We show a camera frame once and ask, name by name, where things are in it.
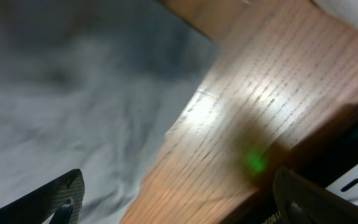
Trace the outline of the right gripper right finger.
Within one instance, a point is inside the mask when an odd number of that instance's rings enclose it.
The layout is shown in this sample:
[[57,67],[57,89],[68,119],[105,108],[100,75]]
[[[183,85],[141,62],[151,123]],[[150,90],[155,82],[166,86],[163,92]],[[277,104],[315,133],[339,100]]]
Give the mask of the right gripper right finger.
[[282,223],[358,224],[358,207],[297,173],[280,168],[273,194]]

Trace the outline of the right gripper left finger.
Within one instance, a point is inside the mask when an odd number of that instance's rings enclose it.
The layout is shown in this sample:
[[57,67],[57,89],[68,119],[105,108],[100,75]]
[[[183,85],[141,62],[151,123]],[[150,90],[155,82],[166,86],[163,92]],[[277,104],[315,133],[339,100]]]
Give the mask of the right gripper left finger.
[[82,172],[73,169],[0,208],[0,223],[78,223],[85,194]]

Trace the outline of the grey shorts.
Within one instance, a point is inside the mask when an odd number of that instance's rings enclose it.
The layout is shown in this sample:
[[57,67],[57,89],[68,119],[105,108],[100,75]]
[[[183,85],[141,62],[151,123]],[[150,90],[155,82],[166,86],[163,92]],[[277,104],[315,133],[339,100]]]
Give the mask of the grey shorts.
[[119,223],[217,54],[157,1],[0,1],[0,208],[79,169]]

